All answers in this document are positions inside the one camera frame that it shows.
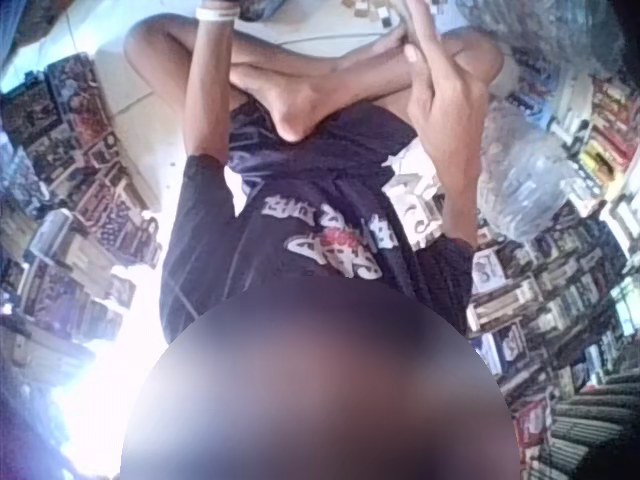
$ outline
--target shirt graphic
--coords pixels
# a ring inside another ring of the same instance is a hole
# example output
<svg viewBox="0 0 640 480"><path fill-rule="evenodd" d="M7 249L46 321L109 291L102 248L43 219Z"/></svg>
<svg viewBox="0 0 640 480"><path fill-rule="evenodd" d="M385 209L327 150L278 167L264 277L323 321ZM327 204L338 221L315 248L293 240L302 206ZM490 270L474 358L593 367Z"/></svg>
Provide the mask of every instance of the shirt graphic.
<svg viewBox="0 0 640 480"><path fill-rule="evenodd" d="M280 195L265 198L263 215L275 218L294 217L309 226L316 226L316 209L306 202ZM290 237L285 248L307 257L319 265L331 265L347 278L355 276L365 280L382 277L374 253L380 249L398 247L398 239L389 222L374 214L369 222L360 220L360 229L347 224L344 216L323 203L318 224L322 231Z"/></svg>

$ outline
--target bright light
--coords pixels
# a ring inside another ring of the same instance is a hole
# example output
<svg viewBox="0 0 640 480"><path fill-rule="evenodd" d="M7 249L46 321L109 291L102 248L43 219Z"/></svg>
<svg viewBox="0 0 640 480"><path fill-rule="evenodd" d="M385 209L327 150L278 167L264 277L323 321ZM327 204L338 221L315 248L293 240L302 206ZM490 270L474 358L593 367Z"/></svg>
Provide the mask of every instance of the bright light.
<svg viewBox="0 0 640 480"><path fill-rule="evenodd" d="M116 342L87 345L96 353L91 371L54 395L71 438L63 453L87 475L112 476L119 471L129 416L147 375L167 347L158 312L160 268L136 267L127 275L138 288Z"/></svg>

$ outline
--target hand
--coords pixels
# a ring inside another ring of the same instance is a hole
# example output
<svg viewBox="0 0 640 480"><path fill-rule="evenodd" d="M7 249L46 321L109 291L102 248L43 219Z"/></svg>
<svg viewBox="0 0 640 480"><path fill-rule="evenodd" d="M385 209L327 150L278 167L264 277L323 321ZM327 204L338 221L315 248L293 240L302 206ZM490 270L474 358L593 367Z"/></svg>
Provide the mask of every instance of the hand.
<svg viewBox="0 0 640 480"><path fill-rule="evenodd" d="M404 50L412 76L407 113L445 193L475 196L489 105L487 86L447 54L425 0L406 3L415 36L415 44L405 45Z"/></svg>

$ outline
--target fingers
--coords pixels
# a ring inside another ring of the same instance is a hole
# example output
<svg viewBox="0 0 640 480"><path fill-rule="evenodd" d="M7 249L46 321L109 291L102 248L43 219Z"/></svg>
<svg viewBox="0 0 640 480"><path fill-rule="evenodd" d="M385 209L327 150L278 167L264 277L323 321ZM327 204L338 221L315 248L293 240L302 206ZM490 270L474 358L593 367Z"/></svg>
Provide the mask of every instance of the fingers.
<svg viewBox="0 0 640 480"><path fill-rule="evenodd" d="M428 116L433 101L433 83L429 65L415 45L410 43L405 45L404 54L411 69L411 110L418 112L421 117Z"/></svg>
<svg viewBox="0 0 640 480"><path fill-rule="evenodd" d="M406 0L406 3L418 44L431 68L431 76L437 89L438 85L445 85L453 77L458 77L458 68L440 43L431 10L425 0Z"/></svg>

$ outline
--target navy blue shirt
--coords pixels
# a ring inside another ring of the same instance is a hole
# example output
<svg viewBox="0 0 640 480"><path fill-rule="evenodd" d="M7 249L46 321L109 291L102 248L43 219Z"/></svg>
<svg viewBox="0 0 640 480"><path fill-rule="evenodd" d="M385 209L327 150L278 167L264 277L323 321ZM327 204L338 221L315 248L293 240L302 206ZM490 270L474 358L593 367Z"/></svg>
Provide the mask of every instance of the navy blue shirt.
<svg viewBox="0 0 640 480"><path fill-rule="evenodd" d="M172 342L221 301L301 276L381 282L466 331L473 250L440 237L414 252L389 199L340 171L274 177L241 214L214 158L187 161L162 276L160 313Z"/></svg>

